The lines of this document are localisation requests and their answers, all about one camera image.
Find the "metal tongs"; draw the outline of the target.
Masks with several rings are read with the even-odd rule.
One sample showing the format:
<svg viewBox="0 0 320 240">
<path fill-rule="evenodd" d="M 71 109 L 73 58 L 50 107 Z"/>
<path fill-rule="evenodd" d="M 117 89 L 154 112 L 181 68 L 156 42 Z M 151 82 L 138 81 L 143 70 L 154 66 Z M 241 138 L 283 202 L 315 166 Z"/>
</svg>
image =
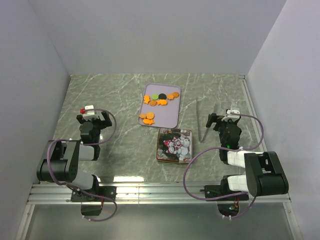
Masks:
<svg viewBox="0 0 320 240">
<path fill-rule="evenodd" d="M 197 97 L 196 99 L 196 123 L 197 123 L 197 136 L 199 143 L 203 143 L 206 140 L 206 137 L 208 135 L 208 132 L 210 130 L 210 127 L 206 127 L 206 122 L 208 120 L 208 116 L 211 115 L 211 113 L 207 115 L 203 115 L 201 112 L 201 101 Z"/>
</svg>

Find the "gold tin lid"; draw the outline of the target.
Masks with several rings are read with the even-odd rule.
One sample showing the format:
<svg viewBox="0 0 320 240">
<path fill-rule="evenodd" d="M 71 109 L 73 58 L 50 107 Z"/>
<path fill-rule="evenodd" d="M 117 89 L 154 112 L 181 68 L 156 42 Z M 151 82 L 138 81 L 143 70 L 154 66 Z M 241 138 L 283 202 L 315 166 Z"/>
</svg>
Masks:
<svg viewBox="0 0 320 240">
<path fill-rule="evenodd" d="M 160 128 L 158 131 L 157 161 L 191 161 L 193 133 L 188 129 Z"/>
</svg>

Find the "gold cookie tin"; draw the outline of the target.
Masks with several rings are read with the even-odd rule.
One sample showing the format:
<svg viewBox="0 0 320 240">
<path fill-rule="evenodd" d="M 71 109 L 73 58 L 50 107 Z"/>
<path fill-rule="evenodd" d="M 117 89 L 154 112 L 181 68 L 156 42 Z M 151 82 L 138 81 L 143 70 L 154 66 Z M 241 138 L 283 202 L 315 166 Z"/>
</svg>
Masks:
<svg viewBox="0 0 320 240">
<path fill-rule="evenodd" d="M 164 161 L 164 160 L 158 160 L 157 161 L 160 164 L 172 164 L 172 165 L 188 165 L 190 161 Z"/>
</svg>

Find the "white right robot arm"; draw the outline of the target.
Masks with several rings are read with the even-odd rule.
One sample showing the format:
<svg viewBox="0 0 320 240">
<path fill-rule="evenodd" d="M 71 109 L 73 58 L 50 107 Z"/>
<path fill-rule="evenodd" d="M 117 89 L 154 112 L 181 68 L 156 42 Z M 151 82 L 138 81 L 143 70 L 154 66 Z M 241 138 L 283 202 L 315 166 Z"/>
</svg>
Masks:
<svg viewBox="0 0 320 240">
<path fill-rule="evenodd" d="M 245 170 L 242 175 L 225 175 L 220 181 L 219 190 L 213 195 L 231 200 L 241 192 L 253 197 L 287 194 L 289 182 L 276 152 L 254 152 L 240 148 L 240 119 L 240 114 L 230 109 L 224 116 L 216 113 L 208 115 L 206 127 L 215 124 L 213 130 L 219 135 L 220 160 L 226 165 Z"/>
</svg>

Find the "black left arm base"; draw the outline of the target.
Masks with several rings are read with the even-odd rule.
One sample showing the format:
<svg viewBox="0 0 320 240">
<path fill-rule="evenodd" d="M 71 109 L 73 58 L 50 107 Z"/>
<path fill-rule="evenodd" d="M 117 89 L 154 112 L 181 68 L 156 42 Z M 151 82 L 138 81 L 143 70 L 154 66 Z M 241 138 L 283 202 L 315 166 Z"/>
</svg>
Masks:
<svg viewBox="0 0 320 240">
<path fill-rule="evenodd" d="M 99 186 L 97 192 L 73 189 L 70 202 L 80 203 L 80 212 L 84 219 L 91 222 L 103 222 L 111 219 L 117 213 L 116 195 L 116 186 Z M 98 217 L 101 215 L 106 203 L 113 204 L 114 211 L 110 216 L 99 219 Z"/>
</svg>

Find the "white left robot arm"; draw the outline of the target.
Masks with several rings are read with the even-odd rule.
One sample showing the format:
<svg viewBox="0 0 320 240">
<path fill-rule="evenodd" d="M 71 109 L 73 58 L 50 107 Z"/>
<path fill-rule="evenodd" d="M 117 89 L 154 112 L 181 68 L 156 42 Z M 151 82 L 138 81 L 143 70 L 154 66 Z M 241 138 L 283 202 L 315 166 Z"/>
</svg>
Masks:
<svg viewBox="0 0 320 240">
<path fill-rule="evenodd" d="M 101 131 L 114 127 L 115 116 L 100 108 L 82 108 L 76 116 L 79 122 L 80 139 L 56 139 L 47 142 L 36 169 L 40 182 L 55 183 L 68 187 L 76 194 L 83 194 L 89 201 L 100 197 L 101 189 L 95 175 L 79 170 L 80 161 L 96 161 L 100 155 L 100 145 L 110 139 L 100 141 Z"/>
</svg>

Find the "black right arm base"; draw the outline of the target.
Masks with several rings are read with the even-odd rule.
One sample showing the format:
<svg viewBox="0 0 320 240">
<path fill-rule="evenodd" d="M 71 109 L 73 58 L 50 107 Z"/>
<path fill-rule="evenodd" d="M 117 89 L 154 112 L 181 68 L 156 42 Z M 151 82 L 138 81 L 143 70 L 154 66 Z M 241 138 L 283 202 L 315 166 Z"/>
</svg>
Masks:
<svg viewBox="0 0 320 240">
<path fill-rule="evenodd" d="M 239 191 L 231 191 L 228 186 L 222 185 L 205 185 L 200 192 L 204 193 L 204 197 L 208 202 L 209 198 L 218 198 L 216 201 L 218 213 L 222 217 L 234 218 L 240 214 L 240 202 L 248 201 L 249 195 L 240 194 Z"/>
</svg>

